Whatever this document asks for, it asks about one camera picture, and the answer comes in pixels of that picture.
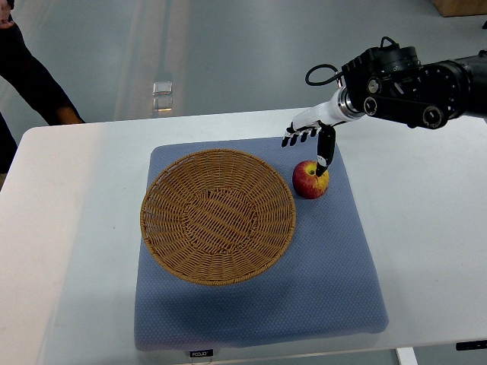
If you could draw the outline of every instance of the wicker basket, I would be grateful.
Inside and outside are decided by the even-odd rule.
[[[149,187],[142,237],[155,260],[197,284],[227,285],[274,265],[296,224],[288,184],[263,160],[215,149],[172,163]]]

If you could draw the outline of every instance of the white robotic hand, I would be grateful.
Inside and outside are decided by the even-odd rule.
[[[359,119],[364,113],[356,112],[350,104],[346,87],[339,88],[332,98],[316,105],[292,119],[282,138],[282,147],[295,145],[299,136],[301,142],[307,136],[314,137],[318,133],[317,175],[321,176],[333,159],[335,149],[335,129],[337,124]]]

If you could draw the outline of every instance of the blue mat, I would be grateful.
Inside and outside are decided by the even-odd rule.
[[[246,151],[271,164],[294,194],[297,227],[284,256],[248,281],[223,287],[173,276],[141,243],[135,346],[141,351],[241,348],[382,332],[387,312],[338,147],[326,194],[295,195],[294,166],[316,157],[316,139],[281,147],[280,138],[175,144],[151,155],[148,187],[175,160],[209,148]]]

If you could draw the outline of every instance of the floor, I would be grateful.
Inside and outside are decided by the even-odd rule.
[[[17,0],[13,15],[87,122],[313,106],[335,85],[309,87],[306,72],[383,36],[415,46],[423,64],[472,56],[487,37],[487,17],[443,18],[430,0]],[[172,81],[171,110],[153,111],[155,81]],[[3,80],[0,110],[17,141],[46,125]],[[420,365],[481,364],[486,351],[415,349]],[[398,361],[378,351],[300,363]]]

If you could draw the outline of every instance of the person's leg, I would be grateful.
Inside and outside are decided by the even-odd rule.
[[[0,113],[0,174],[8,172],[16,151],[17,143]]]
[[[47,69],[27,49],[18,25],[0,30],[0,75],[50,125],[82,123],[73,103]]]

